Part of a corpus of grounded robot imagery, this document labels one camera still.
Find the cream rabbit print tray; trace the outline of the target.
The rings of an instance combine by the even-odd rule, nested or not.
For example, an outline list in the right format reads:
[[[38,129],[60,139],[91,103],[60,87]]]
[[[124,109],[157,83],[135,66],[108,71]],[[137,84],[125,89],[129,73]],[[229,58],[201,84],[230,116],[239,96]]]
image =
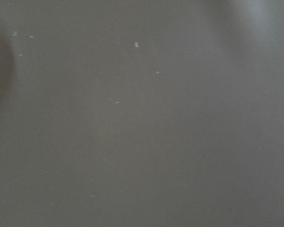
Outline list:
[[[0,0],[0,227],[284,227],[284,0]]]

